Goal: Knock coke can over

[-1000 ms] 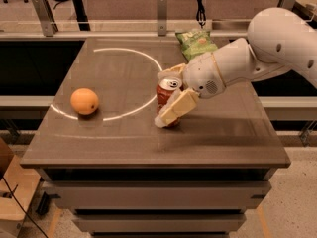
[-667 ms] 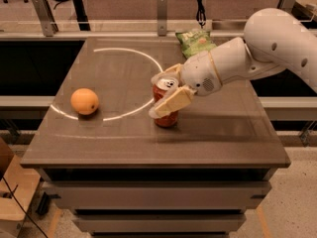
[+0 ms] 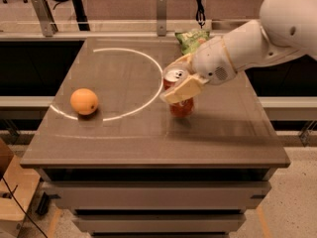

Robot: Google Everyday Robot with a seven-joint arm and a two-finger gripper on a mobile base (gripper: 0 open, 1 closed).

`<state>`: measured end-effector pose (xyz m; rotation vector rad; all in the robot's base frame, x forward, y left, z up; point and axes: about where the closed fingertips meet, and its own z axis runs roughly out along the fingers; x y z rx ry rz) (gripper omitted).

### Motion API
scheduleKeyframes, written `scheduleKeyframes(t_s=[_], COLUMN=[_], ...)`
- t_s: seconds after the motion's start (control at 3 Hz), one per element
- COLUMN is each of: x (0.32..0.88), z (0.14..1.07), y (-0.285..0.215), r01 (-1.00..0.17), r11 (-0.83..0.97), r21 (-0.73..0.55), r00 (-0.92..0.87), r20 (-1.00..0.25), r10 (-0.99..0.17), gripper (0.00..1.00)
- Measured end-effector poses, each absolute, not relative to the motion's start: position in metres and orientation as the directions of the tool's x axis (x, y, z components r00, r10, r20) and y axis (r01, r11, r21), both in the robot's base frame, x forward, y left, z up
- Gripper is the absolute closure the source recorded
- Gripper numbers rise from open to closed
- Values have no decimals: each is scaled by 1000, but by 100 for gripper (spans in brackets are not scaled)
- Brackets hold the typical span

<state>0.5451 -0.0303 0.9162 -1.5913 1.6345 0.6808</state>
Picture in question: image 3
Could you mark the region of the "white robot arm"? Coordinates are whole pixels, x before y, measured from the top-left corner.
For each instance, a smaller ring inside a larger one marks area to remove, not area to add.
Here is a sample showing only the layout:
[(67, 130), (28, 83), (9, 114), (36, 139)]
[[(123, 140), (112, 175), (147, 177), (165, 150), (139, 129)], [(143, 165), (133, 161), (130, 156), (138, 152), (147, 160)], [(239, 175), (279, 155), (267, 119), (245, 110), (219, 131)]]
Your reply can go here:
[(169, 66), (183, 74), (160, 98), (178, 103), (198, 95), (205, 84), (219, 85), (252, 67), (317, 59), (317, 0), (264, 0), (260, 17), (201, 44)]

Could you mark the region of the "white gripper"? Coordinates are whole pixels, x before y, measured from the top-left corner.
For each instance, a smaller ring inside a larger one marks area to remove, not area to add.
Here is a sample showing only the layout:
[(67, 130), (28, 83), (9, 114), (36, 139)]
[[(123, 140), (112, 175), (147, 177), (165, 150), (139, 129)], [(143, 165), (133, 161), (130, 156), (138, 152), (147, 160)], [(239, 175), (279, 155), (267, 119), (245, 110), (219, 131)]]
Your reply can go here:
[(187, 72), (189, 76), (177, 82), (160, 95), (160, 99), (174, 104), (198, 95), (206, 83), (219, 85), (236, 77), (224, 40), (221, 37), (203, 43), (192, 54), (186, 54), (170, 63), (163, 73)]

